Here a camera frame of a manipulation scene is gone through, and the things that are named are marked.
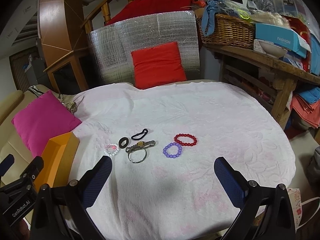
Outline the silver metal bangle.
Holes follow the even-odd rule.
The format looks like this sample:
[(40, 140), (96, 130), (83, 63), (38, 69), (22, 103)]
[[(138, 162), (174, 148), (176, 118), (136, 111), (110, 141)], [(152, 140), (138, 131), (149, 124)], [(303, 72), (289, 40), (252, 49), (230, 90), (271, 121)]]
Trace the silver metal bangle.
[(141, 148), (128, 153), (127, 157), (131, 163), (139, 164), (139, 163), (142, 163), (147, 158), (147, 155), (148, 153), (146, 149)]

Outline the thin black hair elastic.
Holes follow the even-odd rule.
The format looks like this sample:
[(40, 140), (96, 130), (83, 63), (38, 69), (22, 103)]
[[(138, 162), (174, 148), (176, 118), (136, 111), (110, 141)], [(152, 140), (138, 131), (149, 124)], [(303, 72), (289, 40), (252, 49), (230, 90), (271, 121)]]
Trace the thin black hair elastic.
[(139, 141), (142, 140), (147, 134), (149, 130), (147, 128), (144, 128), (141, 132), (134, 134), (131, 136), (131, 140)]

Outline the blue cloth in basket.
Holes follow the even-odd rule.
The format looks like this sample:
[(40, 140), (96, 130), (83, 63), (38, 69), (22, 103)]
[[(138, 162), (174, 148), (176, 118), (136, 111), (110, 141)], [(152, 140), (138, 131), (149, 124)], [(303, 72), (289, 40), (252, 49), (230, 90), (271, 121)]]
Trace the blue cloth in basket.
[(216, 14), (239, 18), (238, 11), (224, 0), (208, 0), (207, 5), (204, 8), (201, 22), (201, 30), (204, 36), (210, 36), (214, 33)]

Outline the wooden cabinet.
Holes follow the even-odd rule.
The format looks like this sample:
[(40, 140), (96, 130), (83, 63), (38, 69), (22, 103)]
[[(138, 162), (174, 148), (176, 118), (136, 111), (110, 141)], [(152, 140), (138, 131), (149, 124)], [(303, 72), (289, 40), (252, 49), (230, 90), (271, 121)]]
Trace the wooden cabinet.
[(101, 79), (89, 50), (82, 0), (39, 0), (39, 30), (53, 90), (77, 94), (98, 87)]

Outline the wicker basket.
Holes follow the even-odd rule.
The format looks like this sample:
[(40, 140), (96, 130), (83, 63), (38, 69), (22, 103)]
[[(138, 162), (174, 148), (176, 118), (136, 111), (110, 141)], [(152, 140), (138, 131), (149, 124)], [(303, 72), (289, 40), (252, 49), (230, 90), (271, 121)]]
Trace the wicker basket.
[(253, 49), (255, 38), (254, 24), (233, 16), (216, 14), (213, 34), (204, 36), (201, 22), (202, 18), (196, 19), (199, 35), (203, 43)]

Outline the blue fashion box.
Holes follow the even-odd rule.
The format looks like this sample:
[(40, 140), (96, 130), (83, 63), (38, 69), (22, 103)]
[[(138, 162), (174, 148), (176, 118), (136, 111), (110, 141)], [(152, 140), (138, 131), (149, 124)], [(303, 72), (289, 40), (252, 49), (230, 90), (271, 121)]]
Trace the blue fashion box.
[(256, 23), (255, 38), (273, 42), (281, 47), (289, 49), (302, 58), (306, 58), (307, 52), (311, 52), (310, 45), (294, 30), (272, 24)]

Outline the large red cushion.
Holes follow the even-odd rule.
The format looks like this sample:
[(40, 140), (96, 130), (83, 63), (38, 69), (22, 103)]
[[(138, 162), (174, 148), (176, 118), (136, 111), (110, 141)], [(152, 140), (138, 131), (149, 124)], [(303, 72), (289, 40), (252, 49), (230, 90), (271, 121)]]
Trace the large red cushion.
[(194, 0), (134, 0), (127, 4), (116, 16), (105, 25), (134, 17), (159, 14), (164, 12), (183, 11), (193, 4)]

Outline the folded coral towels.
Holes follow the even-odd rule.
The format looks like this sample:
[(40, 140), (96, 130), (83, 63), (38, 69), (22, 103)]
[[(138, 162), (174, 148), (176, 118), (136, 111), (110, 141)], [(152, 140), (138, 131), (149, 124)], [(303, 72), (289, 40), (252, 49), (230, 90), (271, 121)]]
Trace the folded coral towels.
[(294, 95), (291, 106), (305, 122), (319, 128), (319, 101), (308, 104), (301, 96)]

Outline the white pink floral blanket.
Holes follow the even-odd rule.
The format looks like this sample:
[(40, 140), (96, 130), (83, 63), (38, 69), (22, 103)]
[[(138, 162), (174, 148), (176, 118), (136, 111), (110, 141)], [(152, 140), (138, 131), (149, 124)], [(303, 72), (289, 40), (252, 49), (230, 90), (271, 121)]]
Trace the white pink floral blanket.
[(217, 179), (224, 157), (261, 186), (289, 185), (295, 154), (278, 123), (242, 89), (221, 82), (140, 90), (128, 83), (76, 94), (80, 140), (70, 179), (93, 168), (105, 147), (144, 128), (155, 140), (139, 164), (125, 150), (87, 211), (106, 239), (193, 239), (228, 227), (239, 210)]

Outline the orange cardboard box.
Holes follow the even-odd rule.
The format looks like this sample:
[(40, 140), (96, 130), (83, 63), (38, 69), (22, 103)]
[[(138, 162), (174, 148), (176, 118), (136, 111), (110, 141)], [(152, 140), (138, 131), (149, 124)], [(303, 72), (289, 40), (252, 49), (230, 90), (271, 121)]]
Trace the orange cardboard box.
[(73, 132), (49, 139), (41, 155), (44, 167), (34, 181), (37, 192), (43, 184), (50, 187), (67, 185), (79, 143)]

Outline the silver foil insulation sheet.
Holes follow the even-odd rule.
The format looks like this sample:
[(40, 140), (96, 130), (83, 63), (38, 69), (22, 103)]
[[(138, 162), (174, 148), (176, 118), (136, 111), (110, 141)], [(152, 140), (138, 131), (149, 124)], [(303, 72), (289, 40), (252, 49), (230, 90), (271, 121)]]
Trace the silver foil insulation sheet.
[(104, 85), (134, 83), (131, 52), (177, 42), (188, 80), (200, 78), (197, 24), (193, 11), (174, 11), (123, 20), (88, 35), (89, 47)]

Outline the magenta pillow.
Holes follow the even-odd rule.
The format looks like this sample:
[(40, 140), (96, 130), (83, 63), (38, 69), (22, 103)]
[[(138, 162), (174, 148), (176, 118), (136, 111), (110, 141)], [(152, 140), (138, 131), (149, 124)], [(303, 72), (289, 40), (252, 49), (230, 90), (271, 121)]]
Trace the magenta pillow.
[(41, 156), (49, 139), (71, 132), (82, 121), (47, 91), (19, 111), (11, 123), (33, 157)]

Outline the patterned beige cloth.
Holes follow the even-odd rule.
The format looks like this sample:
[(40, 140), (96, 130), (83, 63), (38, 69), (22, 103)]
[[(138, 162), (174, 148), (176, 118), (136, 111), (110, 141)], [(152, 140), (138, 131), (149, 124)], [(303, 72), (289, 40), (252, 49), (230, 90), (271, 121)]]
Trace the patterned beige cloth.
[(71, 95), (64, 95), (59, 94), (57, 99), (66, 107), (66, 109), (72, 113), (75, 114), (78, 110), (77, 103), (73, 100), (73, 96)]

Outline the small red pillow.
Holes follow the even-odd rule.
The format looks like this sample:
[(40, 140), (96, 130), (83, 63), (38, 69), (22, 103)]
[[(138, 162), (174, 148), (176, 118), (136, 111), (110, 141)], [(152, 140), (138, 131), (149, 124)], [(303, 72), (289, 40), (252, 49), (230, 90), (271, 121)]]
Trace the small red pillow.
[(187, 81), (177, 42), (135, 50), (131, 56), (138, 89)]

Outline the silver gold wristwatch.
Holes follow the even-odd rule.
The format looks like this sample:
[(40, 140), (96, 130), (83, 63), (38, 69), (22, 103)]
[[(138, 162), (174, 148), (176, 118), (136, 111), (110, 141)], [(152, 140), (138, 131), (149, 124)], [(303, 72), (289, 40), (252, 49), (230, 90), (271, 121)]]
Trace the silver gold wristwatch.
[(130, 154), (133, 153), (135, 151), (139, 151), (139, 150), (146, 150), (147, 148), (151, 148), (154, 147), (156, 145), (156, 141), (155, 140), (151, 140), (151, 141), (139, 141), (136, 144), (127, 147), (125, 149), (126, 153)]

